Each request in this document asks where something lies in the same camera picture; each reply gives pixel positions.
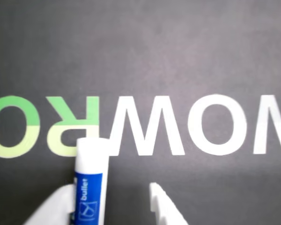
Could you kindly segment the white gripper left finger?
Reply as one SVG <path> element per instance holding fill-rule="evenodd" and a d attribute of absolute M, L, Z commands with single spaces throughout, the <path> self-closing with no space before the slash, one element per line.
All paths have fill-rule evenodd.
<path fill-rule="evenodd" d="M 23 223 L 24 225 L 68 225 L 74 212 L 74 185 L 54 191 Z"/>

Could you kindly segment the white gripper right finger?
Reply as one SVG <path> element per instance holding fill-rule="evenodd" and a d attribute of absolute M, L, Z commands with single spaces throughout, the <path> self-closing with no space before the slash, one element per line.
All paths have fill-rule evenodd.
<path fill-rule="evenodd" d="M 186 225 L 187 221 L 174 202 L 156 182 L 149 184 L 150 210 L 157 225 Z"/>

